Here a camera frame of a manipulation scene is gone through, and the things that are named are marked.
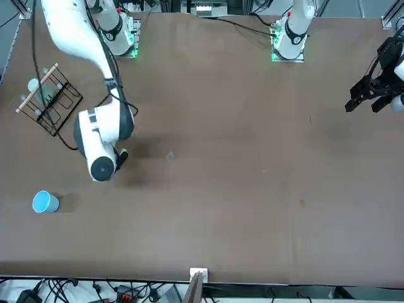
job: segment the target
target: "cable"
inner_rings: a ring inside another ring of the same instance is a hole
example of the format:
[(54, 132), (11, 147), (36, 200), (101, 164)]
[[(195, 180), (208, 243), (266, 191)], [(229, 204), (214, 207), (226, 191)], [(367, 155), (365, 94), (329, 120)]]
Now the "cable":
[(38, 297), (39, 288), (40, 288), (40, 286), (41, 286), (46, 280), (48, 280), (48, 279), (43, 279), (43, 280), (39, 281), (39, 282), (36, 284), (36, 286), (35, 286), (33, 289), (31, 289), (31, 291), (29, 292), (29, 294), (24, 297), (24, 299), (21, 301), (21, 303), (24, 303), (28, 298), (31, 298), (31, 300), (32, 300), (32, 299), (33, 299), (33, 298), (31, 297), (32, 295)]
[[(117, 79), (114, 79), (114, 81), (117, 83), (117, 85), (121, 85), (121, 81), (119, 80), (119, 66), (118, 66), (118, 63), (117, 63), (117, 61), (116, 61), (116, 58), (115, 58), (114, 54), (112, 53), (111, 49), (109, 48), (109, 46), (104, 42), (104, 40), (103, 40), (101, 34), (100, 34), (99, 31), (98, 31), (98, 28), (95, 26), (95, 22), (94, 22), (93, 16), (92, 16), (91, 13), (90, 13), (90, 10), (89, 10), (89, 8), (88, 8), (88, 5), (87, 5), (87, 2), (86, 2), (86, 1), (85, 1), (85, 7), (86, 7), (86, 12), (87, 12), (87, 17), (88, 17), (88, 19), (90, 20), (90, 23), (91, 23), (93, 29), (94, 29), (95, 32), (97, 33), (98, 39), (99, 39), (101, 45), (102, 45), (105, 49), (107, 49), (107, 52), (108, 52), (109, 56), (112, 58), (112, 60), (113, 60), (113, 62), (114, 62), (114, 71), (115, 71), (115, 74), (116, 74), (116, 77), (117, 77)], [(116, 100), (120, 101), (120, 103), (126, 104), (127, 106), (130, 106), (130, 107), (134, 108), (134, 109), (136, 110), (136, 112), (133, 114), (133, 116), (136, 116), (136, 115), (138, 114), (139, 109), (138, 109), (135, 105), (129, 103), (128, 101), (121, 100), (120, 98), (118, 98), (118, 97), (116, 97), (115, 95), (113, 95), (110, 91), (108, 92), (108, 94), (109, 94), (110, 96), (114, 97)]]
[(283, 12), (283, 14), (281, 15), (282, 17), (285, 16), (285, 14), (293, 8), (293, 5), (291, 5), (286, 11)]
[[(103, 101), (107, 100), (108, 97), (109, 97), (109, 95), (107, 95), (107, 96), (104, 98)], [(118, 292), (118, 288), (117, 288), (117, 287), (113, 287), (113, 286), (111, 285), (111, 283), (110, 283), (108, 280), (106, 280), (106, 282), (108, 283), (109, 287), (114, 290), (114, 292)]]
[(330, 0), (324, 0), (322, 5), (320, 6), (320, 8), (317, 11), (317, 17), (321, 17), (324, 13), (324, 10), (326, 9), (328, 3)]
[(147, 300), (149, 300), (150, 302), (158, 302), (158, 300), (160, 299), (160, 296), (159, 296), (157, 290), (158, 290), (159, 288), (163, 287), (165, 284), (166, 284), (166, 283), (161, 283), (161, 285), (159, 285), (159, 286), (156, 287), (156, 288), (152, 288), (152, 284), (150, 284), (150, 285), (148, 286), (149, 289), (150, 289), (149, 294), (146, 296), (146, 294), (147, 294), (147, 290), (146, 290), (145, 295), (142, 297), (142, 298), (144, 298), (144, 299), (143, 299), (143, 301), (141, 301), (141, 303), (144, 303), (144, 302), (146, 302)]
[(255, 14), (257, 11), (259, 11), (265, 4), (268, 3), (268, 7), (272, 4), (273, 0), (266, 0), (264, 1), (263, 4), (261, 4), (255, 11), (253, 11), (250, 15)]
[(6, 22), (4, 22), (2, 25), (0, 25), (0, 28), (2, 28), (3, 26), (5, 26), (6, 24), (8, 24), (12, 19), (14, 19), (15, 17), (17, 17), (20, 13), (15, 14), (14, 16), (12, 16), (9, 20), (7, 20)]
[(59, 288), (59, 289), (57, 290), (57, 292), (56, 292), (56, 296), (55, 296), (54, 303), (56, 303), (57, 299), (60, 299), (59, 294), (62, 295), (62, 297), (63, 297), (63, 299), (64, 299), (64, 300), (62, 300), (63, 302), (69, 303), (69, 300), (68, 300), (68, 298), (66, 297), (66, 294), (64, 293), (64, 290), (63, 290), (63, 287), (64, 287), (66, 284), (68, 284), (68, 283), (71, 283), (71, 280), (67, 280), (67, 281), (65, 281), (63, 284), (60, 284), (60, 281), (57, 282), (57, 284), (60, 285), (60, 288)]
[(266, 33), (266, 32), (262, 32), (261, 30), (255, 30), (255, 29), (253, 29), (253, 28), (251, 28), (251, 27), (247, 27), (247, 26), (245, 26), (245, 25), (241, 25), (241, 24), (239, 24), (239, 23), (236, 23), (236, 22), (233, 22), (233, 21), (230, 21), (230, 20), (219, 19), (219, 18), (217, 18), (217, 17), (206, 18), (206, 19), (211, 19), (211, 20), (217, 20), (217, 21), (227, 22), (227, 23), (233, 24), (233, 25), (235, 25), (235, 26), (237, 26), (237, 27), (242, 27), (242, 28), (245, 28), (246, 30), (250, 30), (250, 31), (252, 31), (252, 32), (254, 32), (254, 33), (259, 33), (259, 34), (261, 34), (261, 35), (270, 36), (270, 37), (274, 37), (274, 38), (276, 37), (276, 35), (275, 35), (274, 33)]
[(132, 300), (133, 300), (133, 283), (131, 281), (131, 290), (132, 290)]
[(96, 107), (101, 106), (105, 101), (107, 101), (107, 99), (108, 99), (109, 96), (110, 96), (110, 94), (106, 95), (106, 96), (104, 97), (104, 99), (102, 99), (101, 102), (97, 104)]
[(307, 296), (303, 296), (300, 292), (296, 292), (296, 297), (300, 297), (300, 298), (303, 298), (303, 299), (308, 299), (309, 301), (310, 301), (310, 303), (312, 303), (312, 301), (311, 301), (311, 298), (307, 295)]
[(256, 14), (256, 13), (251, 13), (251, 16), (257, 17), (258, 20), (259, 20), (263, 25), (266, 25), (267, 27), (270, 27), (270, 26), (272, 25), (272, 23), (267, 23), (267, 22), (265, 22), (265, 21), (261, 18), (261, 16), (259, 16), (259, 15)]
[[(37, 5), (37, 0), (32, 1), (32, 7), (35, 8)], [(40, 97), (42, 100), (42, 105), (44, 106), (44, 115), (48, 118), (50, 121), (50, 124), (52, 127), (56, 130), (56, 134), (59, 137), (59, 139), (62, 141), (62, 143), (69, 148), (70, 150), (78, 150), (77, 147), (71, 147), (66, 143), (66, 141), (62, 138), (62, 136), (59, 134), (59, 131), (57, 130), (51, 115), (46, 111), (46, 104), (45, 104), (45, 99), (44, 99), (44, 91), (42, 89), (42, 84), (40, 82), (40, 75), (39, 75), (39, 69), (38, 69), (38, 62), (37, 62), (37, 55), (35, 53), (35, 11), (36, 9), (32, 10), (32, 17), (31, 17), (31, 52), (32, 52), (32, 61), (33, 61), (33, 66), (35, 67), (35, 74), (38, 79), (38, 86), (39, 86), (39, 92), (40, 92)]]
[(366, 69), (365, 74), (367, 74), (367, 71), (369, 70), (369, 68), (371, 68), (372, 63), (376, 60), (377, 57), (378, 57), (378, 55), (374, 56), (373, 60), (372, 60), (371, 63), (369, 64), (369, 67)]
[(95, 292), (97, 293), (99, 299), (101, 302), (104, 301), (104, 299), (101, 297), (100, 292), (101, 292), (101, 287), (98, 284), (95, 284), (95, 281), (93, 281), (93, 288), (95, 289)]
[(398, 28), (397, 28), (398, 22), (400, 22), (400, 20), (402, 20), (402, 19), (404, 19), (404, 16), (401, 16), (401, 17), (399, 17), (399, 18), (397, 19), (397, 22), (396, 22), (396, 32), (398, 32)]
[(51, 287), (51, 281), (48, 281), (48, 287), (50, 288), (50, 293), (53, 293), (55, 295), (55, 299), (60, 299), (62, 302), (67, 303), (67, 301), (64, 299), (64, 297), (59, 297), (59, 294), (55, 291), (55, 288), (60, 287), (60, 281), (59, 280), (52, 280), (53, 287)]

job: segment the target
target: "table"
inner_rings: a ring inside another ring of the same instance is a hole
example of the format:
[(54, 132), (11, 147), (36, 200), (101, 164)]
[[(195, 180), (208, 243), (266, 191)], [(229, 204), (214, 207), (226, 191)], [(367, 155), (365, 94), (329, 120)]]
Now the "table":
[[(205, 267), (211, 282), (402, 286), (404, 116), (344, 111), (389, 34), (380, 21), (314, 19), (306, 62), (292, 64), (228, 23), (143, 18), (139, 57), (119, 60), (136, 136), (108, 183), (15, 113), (34, 75), (21, 24), (0, 87), (0, 272), (187, 280)], [(58, 62), (79, 109), (97, 104), (101, 73), (37, 23), (39, 67)], [(60, 196), (58, 213), (32, 211), (41, 189)]]

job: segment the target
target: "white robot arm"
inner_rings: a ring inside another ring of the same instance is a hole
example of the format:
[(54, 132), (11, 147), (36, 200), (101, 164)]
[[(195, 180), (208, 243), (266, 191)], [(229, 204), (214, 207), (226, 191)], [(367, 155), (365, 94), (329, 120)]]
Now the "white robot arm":
[(297, 58), (304, 48), (307, 38), (307, 29), (316, 10), (313, 0), (294, 0), (290, 16), (280, 20), (282, 33), (275, 50), (285, 59)]
[(128, 139), (134, 130), (133, 113), (126, 102), (108, 47), (94, 32), (85, 0), (42, 0), (50, 36), (63, 52), (88, 59), (101, 70), (111, 102), (78, 114), (74, 138), (87, 159), (94, 181), (108, 181), (127, 159), (115, 150), (116, 141)]

